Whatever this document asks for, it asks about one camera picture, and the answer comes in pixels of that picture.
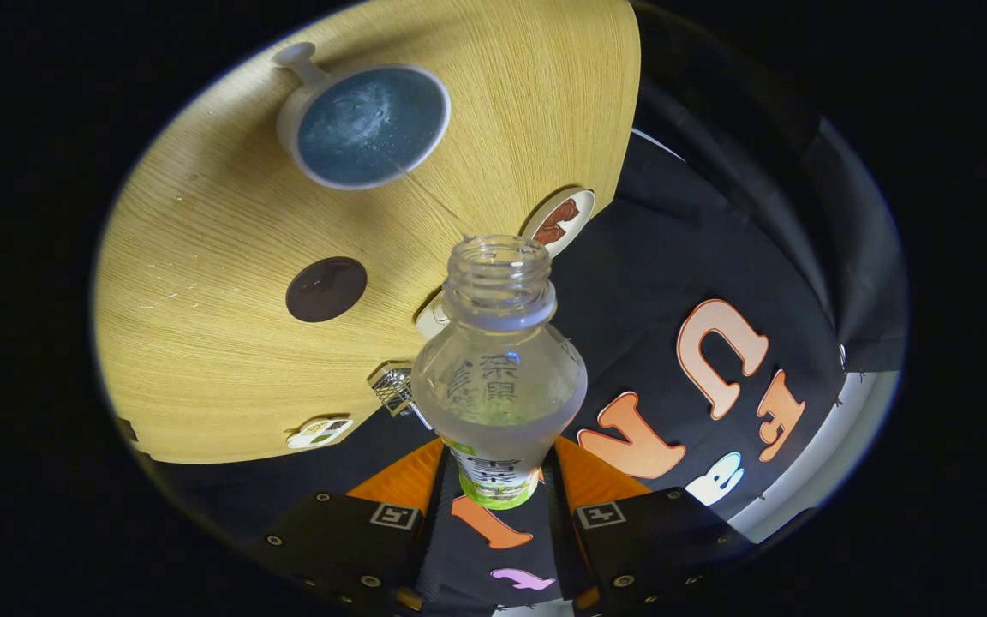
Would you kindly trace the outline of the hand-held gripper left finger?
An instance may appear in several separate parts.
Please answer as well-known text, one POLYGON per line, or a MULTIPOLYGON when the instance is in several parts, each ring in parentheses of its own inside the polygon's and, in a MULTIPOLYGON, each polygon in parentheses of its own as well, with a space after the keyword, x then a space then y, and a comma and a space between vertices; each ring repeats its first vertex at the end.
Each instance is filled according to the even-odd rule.
POLYGON ((441 590, 446 472, 434 439, 349 492, 317 489, 258 536, 254 561, 352 612, 424 612, 441 590))

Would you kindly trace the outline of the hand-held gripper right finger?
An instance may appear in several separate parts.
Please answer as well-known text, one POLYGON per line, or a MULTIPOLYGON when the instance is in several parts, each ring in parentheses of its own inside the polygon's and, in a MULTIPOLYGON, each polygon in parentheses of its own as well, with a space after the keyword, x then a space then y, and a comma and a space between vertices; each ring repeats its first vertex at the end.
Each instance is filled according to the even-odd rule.
POLYGON ((576 612, 682 600, 756 552, 688 489, 651 491, 568 439, 541 473, 560 593, 576 612))

